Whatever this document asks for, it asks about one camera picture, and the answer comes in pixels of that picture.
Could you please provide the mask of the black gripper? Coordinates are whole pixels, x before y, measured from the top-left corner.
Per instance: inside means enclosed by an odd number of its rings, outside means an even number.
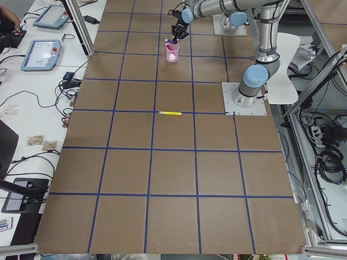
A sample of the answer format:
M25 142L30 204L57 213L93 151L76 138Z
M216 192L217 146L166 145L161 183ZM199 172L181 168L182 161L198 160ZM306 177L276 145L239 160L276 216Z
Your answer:
M189 35L187 32L189 24L183 21L181 11L171 10L170 15L177 18L176 24L171 26L172 42L173 44L177 44L179 40L182 40Z

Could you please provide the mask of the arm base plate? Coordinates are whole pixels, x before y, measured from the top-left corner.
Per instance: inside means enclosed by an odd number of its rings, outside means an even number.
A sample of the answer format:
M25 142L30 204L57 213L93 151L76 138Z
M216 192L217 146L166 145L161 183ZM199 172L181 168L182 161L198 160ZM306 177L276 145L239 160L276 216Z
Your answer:
M233 18L234 22L239 22L238 26L230 23L229 17L224 14L213 16L214 34L219 36L233 36L233 37L246 37L247 32L245 23L247 22L247 16L239 18Z
M225 115L266 116L263 99L258 99L261 91L254 97L245 97L239 92L239 83L222 82Z

